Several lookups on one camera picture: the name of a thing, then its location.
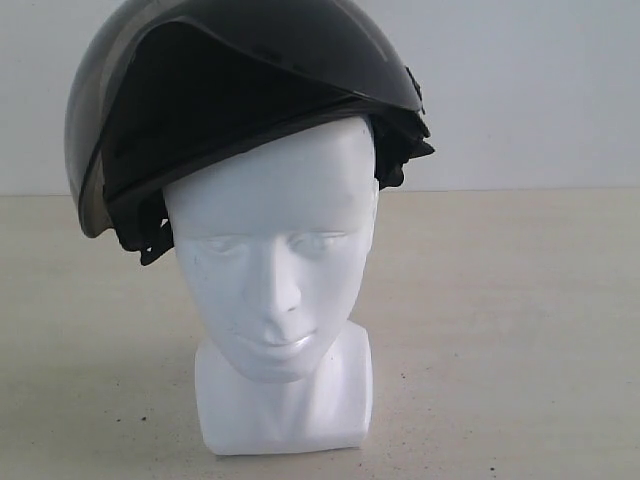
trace black helmet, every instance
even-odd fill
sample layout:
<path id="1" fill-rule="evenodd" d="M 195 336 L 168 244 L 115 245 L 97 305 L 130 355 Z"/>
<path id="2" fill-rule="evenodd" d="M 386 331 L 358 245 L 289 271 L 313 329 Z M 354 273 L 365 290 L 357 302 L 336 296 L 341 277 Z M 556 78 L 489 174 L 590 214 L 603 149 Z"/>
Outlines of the black helmet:
<path id="1" fill-rule="evenodd" d="M 371 119 L 380 187 L 433 153 L 420 86 L 350 0 L 128 0 L 75 77 L 65 156 L 85 235 L 148 265 L 173 246 L 169 183 L 340 118 Z"/>

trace mannequin head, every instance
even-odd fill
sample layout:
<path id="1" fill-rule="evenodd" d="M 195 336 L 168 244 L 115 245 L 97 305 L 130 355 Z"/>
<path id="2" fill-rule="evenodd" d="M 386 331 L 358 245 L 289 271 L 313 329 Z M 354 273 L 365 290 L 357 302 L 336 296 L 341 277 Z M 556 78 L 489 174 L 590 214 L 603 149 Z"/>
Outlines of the mannequin head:
<path id="1" fill-rule="evenodd" d="M 365 118 L 263 145 L 168 186 L 178 262 L 226 360 L 258 382 L 311 374 L 357 299 L 378 203 Z"/>

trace white mannequin head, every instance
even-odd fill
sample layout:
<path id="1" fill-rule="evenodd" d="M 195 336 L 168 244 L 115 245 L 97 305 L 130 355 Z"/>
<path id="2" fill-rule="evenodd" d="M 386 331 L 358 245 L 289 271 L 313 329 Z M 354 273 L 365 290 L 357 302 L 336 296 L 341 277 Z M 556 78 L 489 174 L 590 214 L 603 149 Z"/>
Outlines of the white mannequin head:
<path id="1" fill-rule="evenodd" d="M 246 378 L 311 374 L 357 299 L 378 203 L 367 120 L 321 125 L 200 170 L 165 201 L 206 329 Z"/>

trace mannequin neck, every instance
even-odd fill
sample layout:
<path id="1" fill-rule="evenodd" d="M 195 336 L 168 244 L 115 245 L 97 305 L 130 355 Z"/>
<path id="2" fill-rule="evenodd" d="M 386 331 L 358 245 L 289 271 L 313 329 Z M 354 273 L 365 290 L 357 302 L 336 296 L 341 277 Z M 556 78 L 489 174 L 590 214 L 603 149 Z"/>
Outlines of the mannequin neck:
<path id="1" fill-rule="evenodd" d="M 351 322 L 317 369 L 295 382 L 247 379 L 209 339 L 196 356 L 201 428 L 219 455 L 359 446 L 371 415 L 371 383 L 367 334 Z"/>

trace mannequin nose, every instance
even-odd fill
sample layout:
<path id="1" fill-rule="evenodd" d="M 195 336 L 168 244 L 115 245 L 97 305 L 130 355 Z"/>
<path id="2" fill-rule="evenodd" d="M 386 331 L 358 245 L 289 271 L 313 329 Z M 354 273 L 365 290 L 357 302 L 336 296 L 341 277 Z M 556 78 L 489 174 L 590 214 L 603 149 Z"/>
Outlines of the mannequin nose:
<path id="1" fill-rule="evenodd" d="M 300 305 L 293 259 L 279 242 L 259 252 L 248 272 L 245 299 L 263 318 L 277 322 Z"/>

